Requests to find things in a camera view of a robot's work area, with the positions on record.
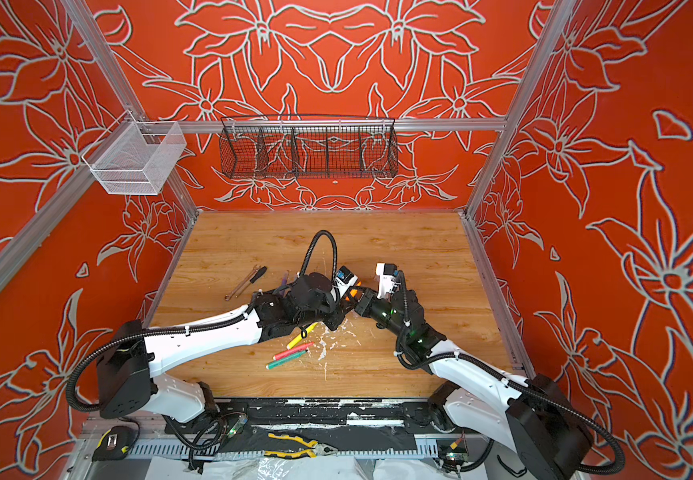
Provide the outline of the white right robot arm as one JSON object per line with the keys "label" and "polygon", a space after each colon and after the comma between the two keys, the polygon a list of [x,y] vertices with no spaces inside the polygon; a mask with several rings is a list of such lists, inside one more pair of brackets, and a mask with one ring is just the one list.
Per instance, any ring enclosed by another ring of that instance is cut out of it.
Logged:
{"label": "white right robot arm", "polygon": [[402,367],[445,380],[441,408],[454,426],[508,448],[534,478],[622,472],[625,453],[611,432],[573,408],[548,377],[498,369],[432,328],[402,271],[380,276],[378,290],[354,286],[346,296],[357,315],[394,334]]}

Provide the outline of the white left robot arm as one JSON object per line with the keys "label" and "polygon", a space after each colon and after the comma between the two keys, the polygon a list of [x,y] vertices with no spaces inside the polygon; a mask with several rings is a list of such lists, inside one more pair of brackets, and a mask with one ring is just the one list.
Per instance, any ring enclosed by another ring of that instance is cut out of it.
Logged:
{"label": "white left robot arm", "polygon": [[356,282],[338,264],[328,275],[302,268],[292,283],[256,292],[248,304],[224,314],[170,327],[130,321],[80,360],[68,376],[66,401],[104,419],[144,411],[188,423],[212,409],[212,392],[170,376],[170,370],[216,352],[304,334],[316,322],[336,330]]}

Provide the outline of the yellow highlighter pen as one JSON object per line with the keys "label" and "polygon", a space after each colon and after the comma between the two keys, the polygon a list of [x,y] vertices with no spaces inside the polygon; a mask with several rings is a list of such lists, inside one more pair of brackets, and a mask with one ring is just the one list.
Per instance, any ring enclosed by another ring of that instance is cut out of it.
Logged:
{"label": "yellow highlighter pen", "polygon": [[300,334],[298,334],[298,336],[294,337],[294,339],[292,339],[292,341],[290,341],[290,342],[288,342],[288,344],[286,344],[286,348],[292,349],[292,348],[298,346],[298,344],[300,344],[300,342],[302,342],[302,340],[304,340],[304,339],[308,338],[308,336],[310,336],[310,333],[312,333],[312,331],[314,331],[314,329],[316,329],[316,326],[318,326],[318,322],[312,323],[312,324],[306,326],[306,328],[304,328],[304,330],[302,330],[302,332],[300,332]]}

